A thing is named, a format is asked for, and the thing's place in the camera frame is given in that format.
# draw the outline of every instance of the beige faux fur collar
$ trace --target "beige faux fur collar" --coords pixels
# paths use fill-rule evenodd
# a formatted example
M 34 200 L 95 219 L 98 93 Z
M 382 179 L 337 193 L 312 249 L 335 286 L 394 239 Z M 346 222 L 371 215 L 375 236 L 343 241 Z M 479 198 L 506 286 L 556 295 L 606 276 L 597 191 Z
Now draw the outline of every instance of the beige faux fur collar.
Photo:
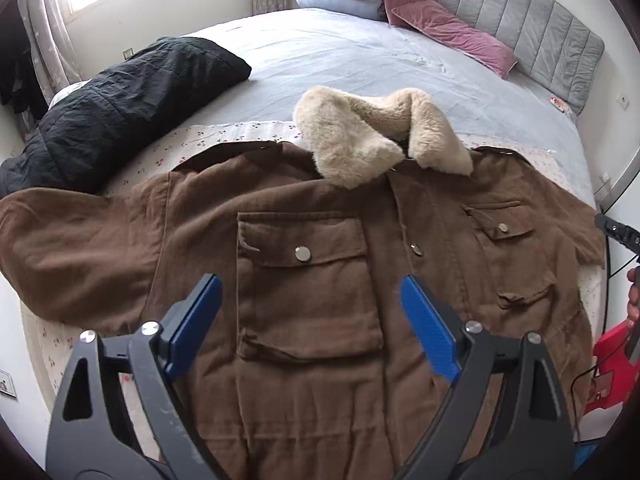
M 422 90 L 405 88 L 386 97 L 360 97 L 326 86 L 311 88 L 293 120 L 314 153 L 318 171 L 352 189 L 404 159 L 391 139 L 409 137 L 408 155 L 422 168 L 470 175 L 469 151 L 442 111 Z

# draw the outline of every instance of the headboard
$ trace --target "headboard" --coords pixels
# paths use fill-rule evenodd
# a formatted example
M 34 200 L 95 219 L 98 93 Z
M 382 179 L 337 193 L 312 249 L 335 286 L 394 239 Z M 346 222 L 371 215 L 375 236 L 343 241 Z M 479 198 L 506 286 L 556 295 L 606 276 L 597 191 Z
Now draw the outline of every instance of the headboard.
M 554 0 L 436 0 L 513 49 L 516 67 L 580 113 L 604 42 Z

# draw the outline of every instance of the metal screw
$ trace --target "metal screw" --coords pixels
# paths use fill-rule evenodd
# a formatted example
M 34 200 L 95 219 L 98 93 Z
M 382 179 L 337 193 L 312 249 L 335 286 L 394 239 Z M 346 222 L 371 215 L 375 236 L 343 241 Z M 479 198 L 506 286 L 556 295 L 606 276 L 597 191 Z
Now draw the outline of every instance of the metal screw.
M 157 322 L 147 321 L 145 324 L 142 325 L 142 333 L 144 335 L 153 335 L 158 331 L 159 328 L 160 328 L 160 325 L 158 325 Z
M 539 345 L 540 343 L 542 343 L 542 336 L 537 332 L 529 332 L 527 334 L 527 339 L 534 345 Z
M 83 343 L 90 343 L 95 339 L 95 332 L 93 330 L 85 330 L 80 334 L 80 341 Z
M 482 332 L 482 324 L 477 321 L 467 321 L 465 324 L 465 330 L 470 334 L 479 334 Z

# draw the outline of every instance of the blue folded blanket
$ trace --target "blue folded blanket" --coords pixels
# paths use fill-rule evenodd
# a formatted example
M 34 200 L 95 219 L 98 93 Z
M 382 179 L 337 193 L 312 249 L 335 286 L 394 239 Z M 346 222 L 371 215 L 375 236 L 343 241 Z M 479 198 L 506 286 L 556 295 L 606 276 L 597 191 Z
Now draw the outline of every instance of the blue folded blanket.
M 332 10 L 343 14 L 351 14 L 365 20 L 383 21 L 386 19 L 385 6 L 382 0 L 296 0 L 302 9 Z

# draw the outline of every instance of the wall socket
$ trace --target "wall socket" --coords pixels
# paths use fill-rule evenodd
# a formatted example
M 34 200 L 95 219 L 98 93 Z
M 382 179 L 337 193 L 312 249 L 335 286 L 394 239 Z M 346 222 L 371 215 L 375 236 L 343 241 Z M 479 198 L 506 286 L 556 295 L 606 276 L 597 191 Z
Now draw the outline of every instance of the wall socket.
M 617 101 L 620 105 L 620 108 L 622 108 L 623 110 L 626 110 L 629 106 L 629 98 L 624 94 L 620 94 L 617 98 Z

